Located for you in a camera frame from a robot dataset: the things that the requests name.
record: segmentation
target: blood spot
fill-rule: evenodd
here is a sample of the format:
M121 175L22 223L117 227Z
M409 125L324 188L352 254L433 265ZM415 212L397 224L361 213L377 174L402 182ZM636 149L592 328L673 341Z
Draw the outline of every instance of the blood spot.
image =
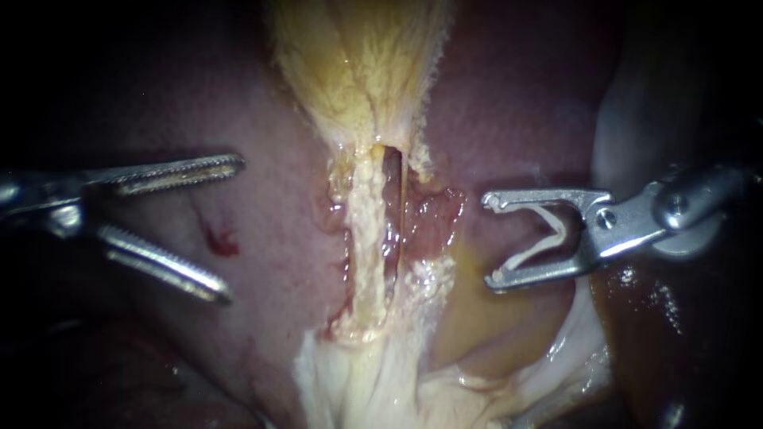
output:
M196 213L196 218L199 220L207 248L215 255L221 257L237 256L239 249L238 242L234 238L236 231L230 225L230 221L225 220L225 216L223 216L223 220L219 223L220 225L213 226L211 222L201 215L201 210L195 204L193 204L193 210Z
M207 247L215 255L232 257L238 255L238 243L233 239L234 231L229 226L224 226L220 231L214 231L209 222L202 221L202 231Z

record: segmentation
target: metal instrument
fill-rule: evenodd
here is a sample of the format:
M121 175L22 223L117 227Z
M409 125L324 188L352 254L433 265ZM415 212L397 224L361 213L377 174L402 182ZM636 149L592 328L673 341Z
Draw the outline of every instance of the metal instrument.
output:
M211 303L232 300L219 276L127 230L86 216L91 191L130 197L229 179L244 167L237 154L159 164L68 172L0 171L0 234L42 230L62 240L96 240L106 259Z
M647 184L630 199L615 202L608 191L579 188L488 191L482 205L506 213L515 205L573 206L584 229L575 253L566 260L513 267L509 261L485 276L485 284L504 293L531 284L582 276L608 261L650 245L668 258L690 258L708 248L720 229L729 202L740 199L751 171L714 165L682 170Z

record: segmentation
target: clip applier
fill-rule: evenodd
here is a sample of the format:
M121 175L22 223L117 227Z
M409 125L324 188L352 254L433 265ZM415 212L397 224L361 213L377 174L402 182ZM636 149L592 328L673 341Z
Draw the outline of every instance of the clip applier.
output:
M621 202L615 202L608 191L593 189L489 191L482 197L482 205L494 213L512 211L514 206L565 203L580 214L584 229L577 250L568 259L517 267L510 258L485 276L485 284L493 292L504 293L582 276L645 245L666 258L693 257L717 235L725 218L724 206L742 198L755 178L750 170L718 164L655 180Z
M68 172L5 171L0 175L0 231L43 230L61 239L91 238L104 256L211 303L232 300L227 283L182 257L127 230L92 222L83 200L96 187L129 197L228 179L244 167L237 154L159 164Z

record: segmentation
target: clip applier jaw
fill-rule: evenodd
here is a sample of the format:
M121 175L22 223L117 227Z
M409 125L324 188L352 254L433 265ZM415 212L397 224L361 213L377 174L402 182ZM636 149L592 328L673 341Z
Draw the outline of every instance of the clip applier jaw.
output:
M725 218L724 205L741 198L750 179L744 169L715 165L655 180L619 203L608 191L591 189L488 191L482 205L494 213L565 203L577 210L584 229L568 259L517 267L510 258L485 276L485 284L493 292L504 293L582 276L644 245L666 258L693 257L710 245Z
M104 256L148 274L186 294L228 304L230 288L219 276L158 245L123 230L92 222L84 213L87 190L127 197L228 179L244 167L237 154L221 154L159 164L72 172L3 172L0 176L0 230L43 230L61 239L91 238Z

